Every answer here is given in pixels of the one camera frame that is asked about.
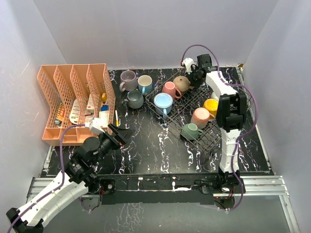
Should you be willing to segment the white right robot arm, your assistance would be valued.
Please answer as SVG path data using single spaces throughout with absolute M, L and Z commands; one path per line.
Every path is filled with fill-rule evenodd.
M 208 65 L 196 64 L 191 58 L 183 58 L 181 65 L 193 86 L 205 82 L 218 98 L 216 122 L 221 130 L 222 152 L 213 186 L 221 192 L 229 192 L 239 185 L 238 139 L 246 121 L 246 95 L 236 91 L 220 70 L 212 71 Z

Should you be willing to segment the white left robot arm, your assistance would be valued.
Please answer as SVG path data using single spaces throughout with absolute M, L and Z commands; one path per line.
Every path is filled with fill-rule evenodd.
M 96 137 L 88 137 L 75 151 L 68 163 L 60 156 L 61 171 L 31 201 L 6 213 L 9 230 L 17 233 L 41 233 L 44 227 L 65 207 L 82 195 L 94 194 L 100 189 L 101 179 L 94 171 L 111 150 L 118 150 L 133 134 L 131 129 L 108 125 L 110 135 L 91 123 L 89 129 Z

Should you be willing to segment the light blue ribbed mug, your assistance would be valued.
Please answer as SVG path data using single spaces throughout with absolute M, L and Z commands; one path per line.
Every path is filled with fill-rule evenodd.
M 167 93 L 159 93 L 154 97 L 154 105 L 156 112 L 166 119 L 168 113 L 171 111 L 173 98 Z

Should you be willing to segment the green teal mug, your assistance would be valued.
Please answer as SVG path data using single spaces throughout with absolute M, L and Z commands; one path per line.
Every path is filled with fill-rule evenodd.
M 195 140 L 202 134 L 203 130 L 199 129 L 194 123 L 185 124 L 181 130 L 181 135 L 187 140 Z

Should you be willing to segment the peach pink mug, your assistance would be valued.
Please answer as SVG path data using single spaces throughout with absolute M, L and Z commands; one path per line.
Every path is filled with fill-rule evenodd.
M 199 107 L 194 110 L 190 122 L 195 124 L 199 129 L 207 126 L 210 119 L 214 119 L 215 115 L 211 114 L 209 110 L 204 107 Z

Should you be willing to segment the white speckled ceramic mug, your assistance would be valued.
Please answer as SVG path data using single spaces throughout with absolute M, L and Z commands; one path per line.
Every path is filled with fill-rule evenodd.
M 216 101 L 219 100 L 219 98 L 217 97 L 217 95 L 215 94 L 215 92 L 212 92 L 211 98 L 214 99 L 214 100 L 216 100 Z

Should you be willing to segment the yellow mug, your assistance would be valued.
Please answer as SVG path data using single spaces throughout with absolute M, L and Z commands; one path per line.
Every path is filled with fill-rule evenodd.
M 210 113 L 210 118 L 214 119 L 217 115 L 218 101 L 214 99 L 205 100 L 203 107 L 206 108 Z

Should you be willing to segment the tan glazed round mug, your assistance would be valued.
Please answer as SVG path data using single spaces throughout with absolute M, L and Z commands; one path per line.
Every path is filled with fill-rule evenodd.
M 190 87 L 190 81 L 185 76 L 177 76 L 174 78 L 173 83 L 179 89 L 182 95 L 184 95 Z

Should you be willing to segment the pink mug white interior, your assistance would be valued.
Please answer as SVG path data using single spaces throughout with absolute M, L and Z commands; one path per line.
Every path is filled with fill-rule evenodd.
M 180 99 L 182 94 L 173 82 L 165 82 L 162 87 L 162 93 L 167 93 L 172 96 L 173 100 Z

